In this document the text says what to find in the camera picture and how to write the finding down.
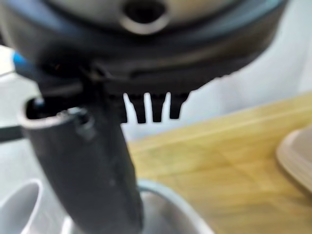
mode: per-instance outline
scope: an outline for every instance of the black cord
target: black cord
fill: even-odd
[[[20,126],[0,128],[0,143],[24,138]]]

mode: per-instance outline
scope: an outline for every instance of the metal surface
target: metal surface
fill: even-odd
[[[94,24],[126,29],[136,34],[152,34],[165,27],[176,27],[208,17],[240,0],[153,0],[165,8],[164,13],[150,23],[135,22],[124,12],[129,2],[147,3],[151,0],[46,0],[62,10]]]
[[[0,152],[0,200],[9,201],[8,195],[20,194],[19,187],[33,191],[38,184],[39,189],[38,193],[30,193],[29,198],[32,201],[38,195],[31,215],[30,212],[21,212],[26,214],[24,218],[28,220],[23,231],[6,234],[83,234],[73,225],[60,206],[38,163],[34,160],[35,156],[27,140],[1,144]],[[140,180],[138,186],[144,204],[144,234],[213,233],[190,205],[172,190],[147,180]]]

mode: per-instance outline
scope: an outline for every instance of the stainless steel bowl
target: stainless steel bowl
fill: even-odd
[[[46,0],[83,20],[153,34],[210,16],[240,0]]]
[[[85,234],[60,205],[27,140],[0,144],[0,151],[0,234]],[[148,180],[138,187],[143,234],[213,234],[171,189]]]

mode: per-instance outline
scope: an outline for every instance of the wooden table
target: wooden table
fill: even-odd
[[[312,123],[312,93],[130,143],[138,177],[180,193],[219,234],[311,234],[312,198],[275,149]]]

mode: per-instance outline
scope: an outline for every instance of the white wall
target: white wall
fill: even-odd
[[[128,124],[123,124],[126,138],[138,139],[312,90],[311,10],[312,0],[292,0],[273,45],[241,71],[193,92],[183,106],[180,120],[169,120],[167,97],[163,122],[151,123],[151,105],[146,95],[148,123],[137,125],[133,106],[126,97],[129,119]],[[0,74],[12,69],[10,55],[11,51],[0,48]],[[35,84],[17,75],[0,78],[0,126],[16,123],[12,116],[36,92]]]

